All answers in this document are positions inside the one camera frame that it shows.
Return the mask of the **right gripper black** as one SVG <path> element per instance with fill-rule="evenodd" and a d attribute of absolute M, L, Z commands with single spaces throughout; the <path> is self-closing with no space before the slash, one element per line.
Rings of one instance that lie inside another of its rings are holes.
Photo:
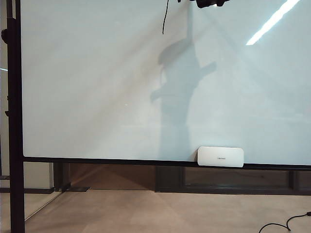
<path fill-rule="evenodd" d="M 217 7 L 222 7 L 225 2 L 229 0 L 195 0 L 198 8 L 205 8 L 216 5 Z"/>

